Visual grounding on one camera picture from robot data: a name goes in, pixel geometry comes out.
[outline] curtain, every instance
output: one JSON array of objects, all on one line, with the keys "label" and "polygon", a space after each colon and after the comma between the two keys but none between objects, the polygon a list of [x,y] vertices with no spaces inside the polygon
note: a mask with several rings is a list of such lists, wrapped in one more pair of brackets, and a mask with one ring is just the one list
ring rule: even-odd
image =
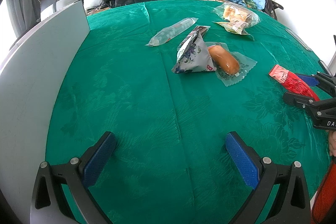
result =
[{"label": "curtain", "polygon": [[39,0],[6,0],[16,37],[34,27],[40,18]]}]

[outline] fabric pattern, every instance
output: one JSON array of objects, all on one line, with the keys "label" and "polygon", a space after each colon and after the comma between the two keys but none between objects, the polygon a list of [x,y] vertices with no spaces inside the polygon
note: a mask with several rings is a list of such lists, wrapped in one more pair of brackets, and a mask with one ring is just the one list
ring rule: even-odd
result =
[{"label": "fabric pattern", "polygon": [[[161,0],[88,17],[91,31],[54,106],[46,160],[54,165],[81,156],[112,131],[116,150],[89,190],[114,224],[228,223],[251,192],[225,149],[230,131],[261,157],[278,164],[300,161],[310,197],[328,168],[325,131],[314,129],[304,111],[286,105],[286,90],[268,75],[275,64],[294,73],[316,73],[321,70],[317,56],[258,11],[261,22],[249,28],[254,42],[226,32],[213,23],[219,20],[212,12],[219,5]],[[145,44],[186,17],[211,26],[204,41],[224,42],[256,60],[256,66],[229,87],[214,72],[172,73],[176,48],[194,26],[164,45]]]}]

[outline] blue gripper pad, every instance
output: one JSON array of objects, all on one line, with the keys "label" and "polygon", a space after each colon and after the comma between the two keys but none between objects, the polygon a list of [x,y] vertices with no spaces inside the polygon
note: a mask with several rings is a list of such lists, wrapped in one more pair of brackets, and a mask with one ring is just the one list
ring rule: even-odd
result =
[{"label": "blue gripper pad", "polygon": [[306,75],[297,75],[300,79],[306,82],[308,86],[317,86],[320,82],[315,79],[315,77],[310,77]]},{"label": "blue gripper pad", "polygon": [[226,135],[225,146],[245,184],[255,189],[259,183],[258,168],[231,133]]},{"label": "blue gripper pad", "polygon": [[88,188],[95,185],[115,147],[116,137],[113,133],[110,133],[83,169],[82,183],[84,187]]}]

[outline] screw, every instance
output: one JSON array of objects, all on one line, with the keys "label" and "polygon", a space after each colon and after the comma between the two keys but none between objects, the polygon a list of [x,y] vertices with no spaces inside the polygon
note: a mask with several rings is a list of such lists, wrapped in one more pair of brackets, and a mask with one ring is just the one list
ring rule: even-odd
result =
[{"label": "screw", "polygon": [[295,162],[294,162],[294,165],[295,165],[295,167],[298,167],[298,168],[301,167],[301,163],[300,163],[299,161],[295,161]]},{"label": "screw", "polygon": [[41,168],[46,168],[48,163],[46,161],[41,162],[40,167]]},{"label": "screw", "polygon": [[264,157],[262,161],[266,164],[270,164],[272,162],[272,160],[269,157]]},{"label": "screw", "polygon": [[77,158],[77,157],[74,157],[70,160],[71,164],[77,164],[78,162],[79,162],[79,158]]}]

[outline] pillow strap buckle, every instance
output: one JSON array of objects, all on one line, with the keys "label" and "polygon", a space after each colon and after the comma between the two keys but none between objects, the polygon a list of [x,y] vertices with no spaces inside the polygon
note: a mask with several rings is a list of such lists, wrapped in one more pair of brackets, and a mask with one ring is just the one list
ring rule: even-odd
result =
[{"label": "pillow strap buckle", "polygon": [[53,0],[53,2],[52,2],[52,10],[53,10],[53,13],[56,12],[56,2],[57,2],[57,0]]}]

